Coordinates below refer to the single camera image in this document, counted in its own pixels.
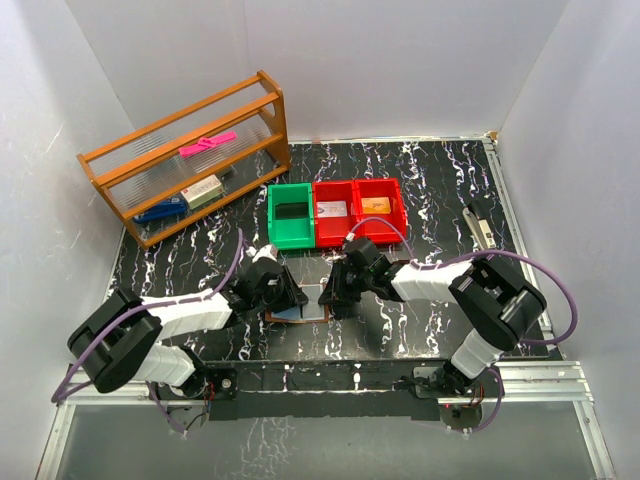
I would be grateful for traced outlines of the brown leather card holder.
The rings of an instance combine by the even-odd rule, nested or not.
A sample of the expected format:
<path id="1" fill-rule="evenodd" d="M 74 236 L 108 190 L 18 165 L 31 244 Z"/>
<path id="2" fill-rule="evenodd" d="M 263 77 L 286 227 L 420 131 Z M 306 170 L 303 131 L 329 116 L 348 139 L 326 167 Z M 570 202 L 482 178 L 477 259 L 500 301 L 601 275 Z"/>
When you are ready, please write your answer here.
<path id="1" fill-rule="evenodd" d="M 324 286 L 322 284 L 302 285 L 301 290 L 308 297 L 308 302 L 305 305 L 276 313 L 267 311 L 265 313 L 266 321 L 284 324 L 327 323 L 329 321 L 328 307 L 318 303 Z"/>

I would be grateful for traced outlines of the grey VIP card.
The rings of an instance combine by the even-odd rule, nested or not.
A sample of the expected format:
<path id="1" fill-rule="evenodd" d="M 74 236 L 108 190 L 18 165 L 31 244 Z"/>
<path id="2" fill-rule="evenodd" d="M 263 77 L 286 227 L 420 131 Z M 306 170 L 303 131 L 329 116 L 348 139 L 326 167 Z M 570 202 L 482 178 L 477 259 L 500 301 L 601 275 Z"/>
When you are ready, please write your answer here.
<path id="1" fill-rule="evenodd" d="M 306 218 L 309 213 L 307 202 L 278 203 L 274 208 L 276 220 Z"/>

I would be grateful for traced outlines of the gold card with magnetic stripe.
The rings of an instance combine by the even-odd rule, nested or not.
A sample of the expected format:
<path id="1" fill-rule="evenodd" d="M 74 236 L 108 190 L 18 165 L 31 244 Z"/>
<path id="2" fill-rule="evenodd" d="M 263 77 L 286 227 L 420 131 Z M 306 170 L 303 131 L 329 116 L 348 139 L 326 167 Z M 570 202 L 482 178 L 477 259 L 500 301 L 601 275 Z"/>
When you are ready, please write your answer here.
<path id="1" fill-rule="evenodd" d="M 361 199 L 362 212 L 367 215 L 387 215 L 392 211 L 388 197 L 363 197 Z"/>

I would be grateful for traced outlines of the dark card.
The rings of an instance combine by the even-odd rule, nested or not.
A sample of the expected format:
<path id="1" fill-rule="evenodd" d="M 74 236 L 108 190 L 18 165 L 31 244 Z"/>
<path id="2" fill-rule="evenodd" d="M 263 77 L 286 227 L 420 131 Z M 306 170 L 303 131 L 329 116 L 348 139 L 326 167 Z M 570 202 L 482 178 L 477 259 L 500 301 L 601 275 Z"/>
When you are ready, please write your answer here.
<path id="1" fill-rule="evenodd" d="M 302 291 L 308 297 L 308 303 L 302 307 L 301 319 L 307 322 L 323 321 L 325 319 L 324 306 L 318 303 L 323 286 L 321 284 L 304 285 Z"/>

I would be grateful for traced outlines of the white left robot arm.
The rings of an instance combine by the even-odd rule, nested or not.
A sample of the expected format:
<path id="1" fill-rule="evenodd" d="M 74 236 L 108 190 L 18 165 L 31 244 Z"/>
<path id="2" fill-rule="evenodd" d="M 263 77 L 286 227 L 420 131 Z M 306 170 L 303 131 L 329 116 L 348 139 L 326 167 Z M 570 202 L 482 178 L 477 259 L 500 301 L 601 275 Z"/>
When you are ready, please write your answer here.
<path id="1" fill-rule="evenodd" d="M 118 289 L 70 335 L 67 347 L 100 393 L 139 380 L 194 399 L 205 390 L 207 369 L 192 350 L 166 340 L 224 330 L 254 310 L 281 312 L 308 302 L 289 269 L 267 255 L 197 294 L 144 299 Z"/>

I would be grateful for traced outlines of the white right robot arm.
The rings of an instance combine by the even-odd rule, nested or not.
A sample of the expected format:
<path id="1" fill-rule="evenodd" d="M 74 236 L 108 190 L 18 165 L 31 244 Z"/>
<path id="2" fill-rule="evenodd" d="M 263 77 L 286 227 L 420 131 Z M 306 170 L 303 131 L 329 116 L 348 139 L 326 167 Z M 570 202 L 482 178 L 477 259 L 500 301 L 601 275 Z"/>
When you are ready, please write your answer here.
<path id="1" fill-rule="evenodd" d="M 434 372 L 404 377 L 416 391 L 466 397 L 478 389 L 481 374 L 522 341 L 544 313 L 542 293 L 496 253 L 440 266 L 390 261 L 367 237 L 343 248 L 333 262 L 318 303 L 342 307 L 372 292 L 382 300 L 441 301 L 457 304 L 472 325 L 453 355 Z"/>

